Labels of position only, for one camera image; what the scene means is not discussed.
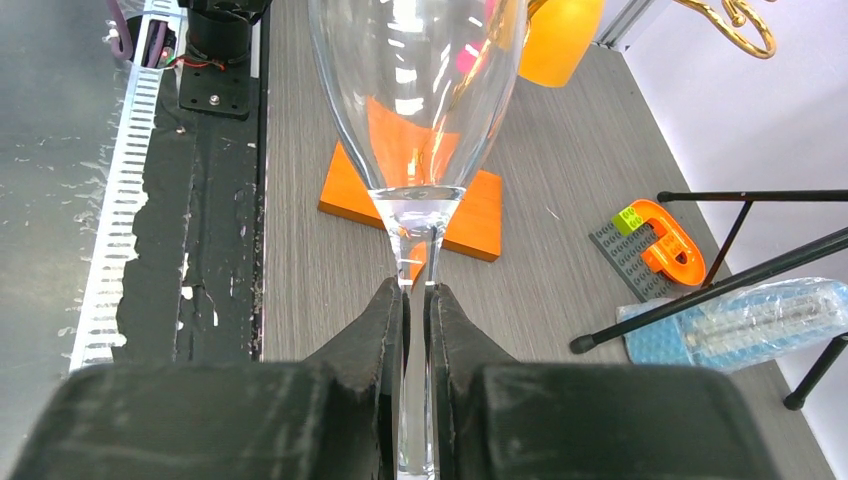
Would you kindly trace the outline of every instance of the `orange wooden board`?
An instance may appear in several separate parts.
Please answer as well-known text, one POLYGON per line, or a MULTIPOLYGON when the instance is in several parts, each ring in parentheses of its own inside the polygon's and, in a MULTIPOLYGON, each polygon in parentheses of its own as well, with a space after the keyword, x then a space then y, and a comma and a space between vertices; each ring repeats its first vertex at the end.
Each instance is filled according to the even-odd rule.
MULTIPOLYGON (((478 172, 448 225, 443 247, 487 262, 497 260, 501 256, 501 198, 501 177, 478 172)), ((333 152, 318 210, 384 228, 365 184, 339 143, 333 152)))

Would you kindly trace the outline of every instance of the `gray floor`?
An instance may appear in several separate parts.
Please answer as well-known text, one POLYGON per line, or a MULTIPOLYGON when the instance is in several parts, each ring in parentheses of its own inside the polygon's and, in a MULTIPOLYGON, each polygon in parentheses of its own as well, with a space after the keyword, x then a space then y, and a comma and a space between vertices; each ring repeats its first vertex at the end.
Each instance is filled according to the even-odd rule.
MULTIPOLYGON (((360 313, 393 272, 384 233, 317 211, 336 133, 312 60, 306 2, 272 7, 265 359, 300 359, 360 313)), ((587 234, 637 198, 686 183, 622 57, 592 49, 567 88, 516 87, 484 167, 504 179, 503 256, 440 262, 469 317, 524 360, 626 362, 623 343, 574 356, 568 342, 635 302, 587 234)), ((672 212, 707 257, 694 205, 672 212)), ((773 362, 734 375, 785 478, 833 478, 773 362)))

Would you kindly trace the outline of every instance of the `gold curved handle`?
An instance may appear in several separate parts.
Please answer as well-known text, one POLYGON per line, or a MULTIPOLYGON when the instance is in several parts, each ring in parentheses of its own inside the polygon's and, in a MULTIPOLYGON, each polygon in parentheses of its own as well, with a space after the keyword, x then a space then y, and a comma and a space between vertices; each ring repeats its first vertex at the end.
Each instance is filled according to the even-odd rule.
POLYGON ((724 6, 724 11, 727 12, 727 15, 730 17, 730 22, 733 27, 739 28, 745 25, 747 20, 751 21, 751 24, 754 25, 754 28, 757 29, 757 32, 759 32, 760 36, 763 38, 765 48, 760 48, 758 45, 751 43, 750 40, 743 37, 742 34, 728 25, 718 12, 701 0, 675 1, 707 17, 718 31, 727 37, 728 40, 750 55, 757 58, 767 59, 773 57, 774 53, 777 51, 777 42, 775 41, 771 30, 768 28, 768 25, 766 25, 766 22, 762 19, 762 17, 760 17, 760 15, 757 14, 750 5, 748 5, 746 0, 722 0, 721 3, 724 6))

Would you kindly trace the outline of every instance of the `bubble wrap package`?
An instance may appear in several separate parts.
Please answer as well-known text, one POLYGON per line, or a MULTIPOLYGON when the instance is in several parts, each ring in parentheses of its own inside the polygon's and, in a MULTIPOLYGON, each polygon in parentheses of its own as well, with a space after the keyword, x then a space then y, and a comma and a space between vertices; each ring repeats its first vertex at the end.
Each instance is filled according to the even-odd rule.
MULTIPOLYGON (((619 307, 618 321, 671 299, 619 307)), ((732 372, 848 331, 848 286, 801 278, 740 289, 625 335, 636 364, 732 372)))

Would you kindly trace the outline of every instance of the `white wall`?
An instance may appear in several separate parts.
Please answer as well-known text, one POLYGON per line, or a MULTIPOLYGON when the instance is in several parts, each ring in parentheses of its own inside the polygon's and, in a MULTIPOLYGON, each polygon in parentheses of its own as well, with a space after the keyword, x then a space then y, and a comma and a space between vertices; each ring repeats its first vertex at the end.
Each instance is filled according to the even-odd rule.
MULTIPOLYGON (((770 60, 748 56, 680 5, 665 9, 625 54, 690 188, 848 188, 848 2, 751 3, 777 38, 770 60)), ((720 244, 739 205, 701 208, 720 244)), ((755 204, 728 264, 738 272, 846 225, 845 204, 755 204)), ((791 275, 848 282, 848 252, 791 275)), ((823 348, 779 361, 790 387, 823 348)), ((848 479, 846 398, 848 354, 804 408, 840 479, 848 479)))

